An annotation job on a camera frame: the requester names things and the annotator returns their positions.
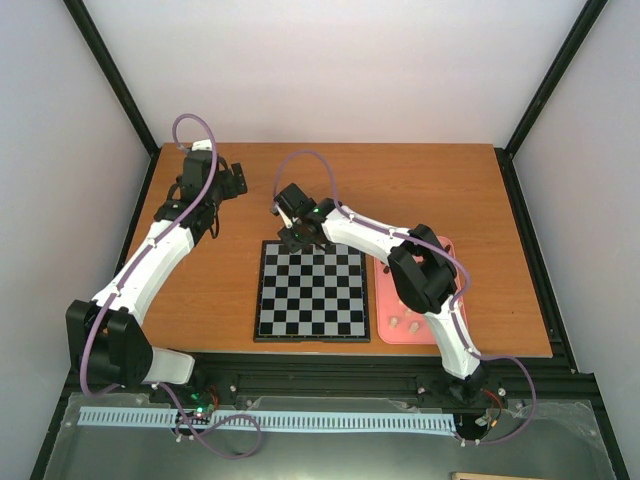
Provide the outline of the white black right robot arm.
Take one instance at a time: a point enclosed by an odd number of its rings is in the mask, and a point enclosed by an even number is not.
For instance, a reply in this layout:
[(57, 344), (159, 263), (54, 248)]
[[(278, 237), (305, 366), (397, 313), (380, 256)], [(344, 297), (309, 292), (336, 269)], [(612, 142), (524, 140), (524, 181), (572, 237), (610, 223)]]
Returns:
[(479, 394), (485, 371), (461, 317), (462, 290), (456, 283), (466, 271), (429, 227), (386, 225), (331, 198), (317, 203), (295, 183), (275, 194), (272, 212), (284, 222), (278, 235), (291, 252), (313, 244), (343, 244), (388, 267), (399, 299), (426, 316), (450, 395), (468, 402)]

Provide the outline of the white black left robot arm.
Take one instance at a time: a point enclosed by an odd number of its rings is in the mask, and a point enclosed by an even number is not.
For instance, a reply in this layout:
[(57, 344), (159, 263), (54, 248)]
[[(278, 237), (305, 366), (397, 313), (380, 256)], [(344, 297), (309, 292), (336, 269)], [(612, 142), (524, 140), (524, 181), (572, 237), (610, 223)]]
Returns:
[(85, 395), (92, 381), (109, 389), (170, 383), (190, 403), (206, 395), (208, 378), (194, 368), (194, 357), (152, 346), (142, 325), (174, 268), (205, 234), (218, 236), (222, 202), (246, 191), (241, 165), (228, 164), (212, 141), (187, 149), (183, 171), (136, 252), (91, 300), (76, 300), (66, 311), (70, 359)]

